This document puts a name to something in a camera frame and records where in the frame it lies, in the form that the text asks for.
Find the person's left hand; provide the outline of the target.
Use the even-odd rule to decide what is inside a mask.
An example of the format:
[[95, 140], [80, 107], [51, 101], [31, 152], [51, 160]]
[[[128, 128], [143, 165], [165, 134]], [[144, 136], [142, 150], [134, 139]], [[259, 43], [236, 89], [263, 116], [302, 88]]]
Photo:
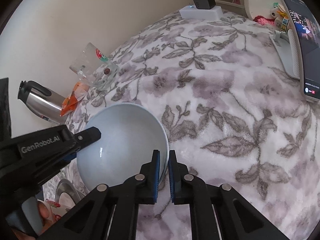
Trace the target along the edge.
[[[38, 201], [37, 206], [42, 219], [42, 230], [40, 234], [43, 234], [47, 229], [49, 229], [53, 225], [53, 223], [51, 220], [49, 220], [50, 212], [47, 209], [47, 207], [43, 204], [43, 202]], [[25, 233], [16, 230], [15, 228], [11, 229], [19, 240], [35, 240], [34, 237], [28, 236]]]

